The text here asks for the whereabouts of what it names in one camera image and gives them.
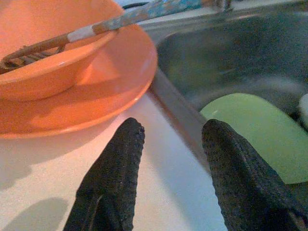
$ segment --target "kitchen counter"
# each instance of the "kitchen counter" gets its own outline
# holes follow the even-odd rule
[[[234,8],[283,1],[245,0]],[[148,22],[206,13],[214,11],[199,9]],[[108,124],[53,137],[0,140],[0,229],[62,230],[84,175],[128,117],[142,123],[146,135],[134,231],[225,231],[210,174],[149,92]]]

